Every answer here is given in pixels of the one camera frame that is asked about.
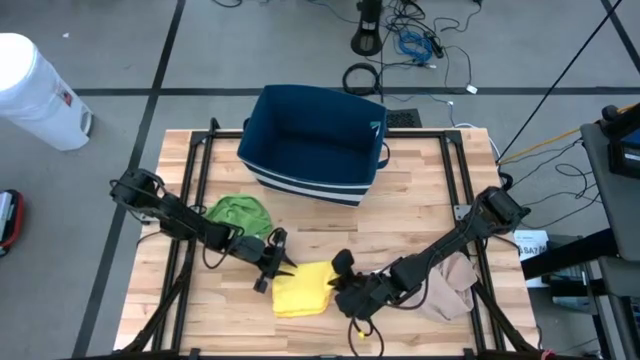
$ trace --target blue fabric bin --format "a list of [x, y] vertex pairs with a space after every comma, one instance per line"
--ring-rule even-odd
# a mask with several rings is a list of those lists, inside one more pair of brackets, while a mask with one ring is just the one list
[[269, 85], [246, 125], [238, 157], [264, 186], [357, 206], [376, 170], [389, 161], [379, 160], [386, 116], [384, 106], [357, 96]]

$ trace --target yellow cloth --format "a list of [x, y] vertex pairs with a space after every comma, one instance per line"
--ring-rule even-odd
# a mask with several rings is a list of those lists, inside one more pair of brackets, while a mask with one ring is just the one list
[[330, 261], [280, 266], [294, 276], [273, 279], [273, 312], [276, 317], [296, 317], [322, 313], [331, 300], [332, 286], [327, 283], [338, 275]]

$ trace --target wooden table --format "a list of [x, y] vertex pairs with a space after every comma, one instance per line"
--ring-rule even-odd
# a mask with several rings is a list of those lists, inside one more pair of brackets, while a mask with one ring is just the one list
[[[474, 192], [499, 185], [486, 130], [462, 130], [462, 134]], [[157, 173], [175, 194], [180, 193], [190, 136], [188, 130], [168, 130], [160, 153]], [[237, 158], [238, 143], [236, 139], [214, 141], [204, 203], [212, 205], [229, 193], [255, 196], [275, 225], [288, 231], [287, 251], [296, 263], [331, 260], [338, 251], [349, 248], [357, 270], [379, 269], [399, 256], [428, 247], [454, 226], [436, 139], [388, 139], [391, 161], [378, 172], [357, 209], [262, 187]], [[459, 196], [464, 199], [453, 147], [450, 152]], [[199, 167], [196, 163], [192, 189]], [[194, 193], [192, 190], [190, 204]], [[154, 231], [157, 226], [147, 226], [142, 235]], [[114, 348], [133, 340], [155, 310], [169, 245], [167, 237], [157, 235], [139, 246]], [[208, 270], [201, 251], [198, 244], [181, 352], [198, 347], [203, 354], [351, 355], [346, 337], [348, 319], [333, 301], [321, 315], [275, 318], [271, 289], [266, 294], [252, 290], [258, 276], [256, 268], [227, 258], [217, 270]], [[210, 251], [207, 256], [209, 262], [219, 257]], [[538, 333], [517, 251], [494, 240], [489, 241], [487, 256], [498, 304], [535, 345]], [[481, 314], [487, 345], [493, 348], [484, 308]], [[171, 314], [168, 319], [168, 324], [173, 324]], [[462, 348], [475, 347], [469, 316], [441, 324], [417, 311], [383, 308], [374, 320], [384, 336], [385, 355], [461, 355]], [[170, 342], [171, 329], [167, 326], [164, 344]], [[376, 355], [379, 351], [375, 337], [362, 341], [354, 334], [354, 342], [360, 354]]]

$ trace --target beige cloth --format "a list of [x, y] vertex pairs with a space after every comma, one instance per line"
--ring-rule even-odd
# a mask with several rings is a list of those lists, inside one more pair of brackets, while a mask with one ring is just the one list
[[[431, 320], [448, 323], [473, 309], [471, 285], [477, 281], [473, 264], [460, 252], [446, 258], [431, 269], [427, 299], [420, 310]], [[421, 291], [403, 306], [418, 304], [424, 296]]]

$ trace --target green cloth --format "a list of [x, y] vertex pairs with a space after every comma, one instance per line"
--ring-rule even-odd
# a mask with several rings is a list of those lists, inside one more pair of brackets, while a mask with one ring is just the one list
[[244, 235], [258, 236], [263, 240], [273, 229], [267, 209], [249, 195], [227, 195], [208, 209], [204, 217], [210, 221], [239, 226], [244, 229]]

